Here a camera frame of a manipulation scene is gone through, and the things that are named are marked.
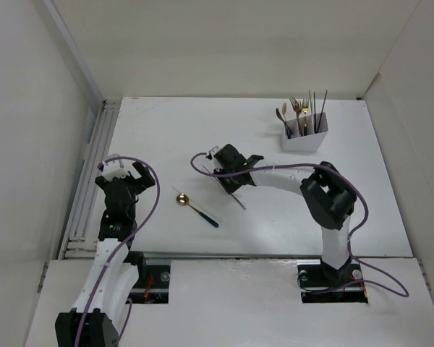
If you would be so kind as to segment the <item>brown wooden spoon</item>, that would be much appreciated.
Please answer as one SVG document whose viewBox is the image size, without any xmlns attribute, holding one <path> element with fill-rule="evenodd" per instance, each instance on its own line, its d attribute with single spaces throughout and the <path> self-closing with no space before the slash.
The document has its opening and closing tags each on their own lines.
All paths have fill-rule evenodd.
<svg viewBox="0 0 434 347">
<path fill-rule="evenodd" d="M 286 120 L 284 119 L 284 117 L 281 115 L 281 112 L 279 111 L 279 108 L 276 108 L 276 116 L 277 118 L 282 121 L 283 125 L 284 125 L 284 131 L 285 131 L 285 135 L 287 139 L 291 139 L 292 138 L 292 132 L 286 122 Z"/>
</svg>

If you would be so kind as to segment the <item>rose gold fork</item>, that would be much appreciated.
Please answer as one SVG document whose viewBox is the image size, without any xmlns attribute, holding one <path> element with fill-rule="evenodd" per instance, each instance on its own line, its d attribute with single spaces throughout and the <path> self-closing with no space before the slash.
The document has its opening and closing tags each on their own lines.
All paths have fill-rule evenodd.
<svg viewBox="0 0 434 347">
<path fill-rule="evenodd" d="M 296 98 L 290 98 L 289 101 L 290 101 L 292 108 L 295 112 L 296 121 L 297 121 L 297 129 L 298 129 L 299 136 L 301 137 L 302 136 L 302 127 L 300 124 L 300 117 L 299 116 L 302 113 L 302 105 L 299 103 L 299 101 Z"/>
</svg>

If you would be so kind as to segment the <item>gold fork dark green handle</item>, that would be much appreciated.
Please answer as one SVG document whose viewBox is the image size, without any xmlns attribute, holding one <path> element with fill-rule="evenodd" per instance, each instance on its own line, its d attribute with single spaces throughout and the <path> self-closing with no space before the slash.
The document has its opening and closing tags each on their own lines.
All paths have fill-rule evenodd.
<svg viewBox="0 0 434 347">
<path fill-rule="evenodd" d="M 302 114 L 302 104 L 299 101 L 295 101 L 295 112 L 297 115 L 297 125 L 298 125 L 298 130 L 299 130 L 299 135 L 300 137 L 303 136 L 303 128 L 301 125 L 301 114 Z"/>
</svg>

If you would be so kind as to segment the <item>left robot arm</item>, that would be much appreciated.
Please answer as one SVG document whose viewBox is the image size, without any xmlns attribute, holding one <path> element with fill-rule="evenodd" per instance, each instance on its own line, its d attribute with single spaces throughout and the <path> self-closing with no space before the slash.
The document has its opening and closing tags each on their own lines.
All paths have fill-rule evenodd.
<svg viewBox="0 0 434 347">
<path fill-rule="evenodd" d="M 119 318 L 134 287 L 147 279 L 142 256 L 131 252 L 135 235 L 144 226 L 136 221 L 138 197 L 146 189 L 159 188 L 157 174 L 146 162 L 133 158 L 134 177 L 124 167 L 124 156 L 110 156 L 98 168 L 95 183 L 104 193 L 105 210 L 89 275 L 68 312 L 55 321 L 59 346 L 118 346 L 122 331 Z"/>
</svg>

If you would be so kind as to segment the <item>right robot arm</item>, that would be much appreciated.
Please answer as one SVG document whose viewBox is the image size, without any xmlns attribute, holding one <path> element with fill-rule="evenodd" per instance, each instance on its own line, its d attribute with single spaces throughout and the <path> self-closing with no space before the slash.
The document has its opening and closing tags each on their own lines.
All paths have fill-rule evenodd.
<svg viewBox="0 0 434 347">
<path fill-rule="evenodd" d="M 357 195 L 337 176 L 336 168 L 323 161 L 319 166 L 284 168 L 261 155 L 246 158 L 233 145 L 211 149 L 206 158 L 213 173 L 229 194 L 249 185 L 273 187 L 303 197 L 309 214 L 321 227 L 323 251 L 318 265 L 298 267 L 299 286 L 313 291 L 344 285 L 351 269 L 349 225 Z"/>
</svg>

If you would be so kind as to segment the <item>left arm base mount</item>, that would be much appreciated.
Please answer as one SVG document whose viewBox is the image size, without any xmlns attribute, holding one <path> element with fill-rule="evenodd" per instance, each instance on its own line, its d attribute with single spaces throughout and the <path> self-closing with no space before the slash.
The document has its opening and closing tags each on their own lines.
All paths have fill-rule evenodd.
<svg viewBox="0 0 434 347">
<path fill-rule="evenodd" d="M 122 259 L 122 265 L 134 266 L 139 275 L 128 296 L 133 304 L 168 304 L 169 261 L 147 258 L 142 252 L 130 252 Z"/>
</svg>

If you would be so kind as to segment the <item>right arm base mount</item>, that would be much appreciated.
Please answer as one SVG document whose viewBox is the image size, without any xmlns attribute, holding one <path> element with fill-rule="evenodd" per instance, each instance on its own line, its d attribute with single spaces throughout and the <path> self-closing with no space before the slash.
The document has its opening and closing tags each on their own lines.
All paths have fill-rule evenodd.
<svg viewBox="0 0 434 347">
<path fill-rule="evenodd" d="M 367 304 L 361 267 L 348 264 L 336 270 L 323 263 L 298 265 L 297 284 L 303 304 Z"/>
</svg>

